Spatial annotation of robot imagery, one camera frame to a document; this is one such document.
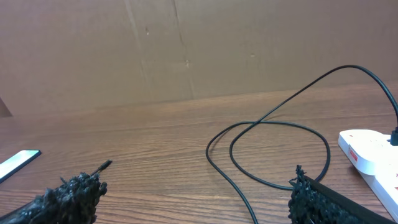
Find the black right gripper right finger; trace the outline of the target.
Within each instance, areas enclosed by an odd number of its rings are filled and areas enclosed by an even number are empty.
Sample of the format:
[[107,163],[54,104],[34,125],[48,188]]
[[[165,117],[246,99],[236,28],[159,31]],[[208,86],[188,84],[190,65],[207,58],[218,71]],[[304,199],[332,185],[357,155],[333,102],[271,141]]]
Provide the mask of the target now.
[[288,202],[294,224],[395,224],[334,190],[307,177],[298,165]]

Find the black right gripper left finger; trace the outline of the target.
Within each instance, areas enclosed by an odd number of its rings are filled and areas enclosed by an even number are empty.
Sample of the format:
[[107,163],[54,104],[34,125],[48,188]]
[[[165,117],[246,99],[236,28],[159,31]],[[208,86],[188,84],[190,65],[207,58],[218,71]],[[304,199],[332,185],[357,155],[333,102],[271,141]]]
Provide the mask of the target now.
[[107,192],[100,175],[82,172],[56,189],[1,217],[1,224],[93,224],[96,206]]

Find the Galaxy smartphone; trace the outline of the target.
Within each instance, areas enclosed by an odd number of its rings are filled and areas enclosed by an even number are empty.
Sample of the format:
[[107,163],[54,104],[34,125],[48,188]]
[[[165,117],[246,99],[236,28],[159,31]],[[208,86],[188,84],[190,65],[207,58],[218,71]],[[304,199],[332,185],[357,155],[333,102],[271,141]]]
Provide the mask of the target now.
[[28,163],[32,162],[34,159],[41,155],[40,150],[21,150],[18,153],[11,156],[9,159],[1,163],[1,180],[3,183],[10,176],[15,174],[17,171],[22,169]]

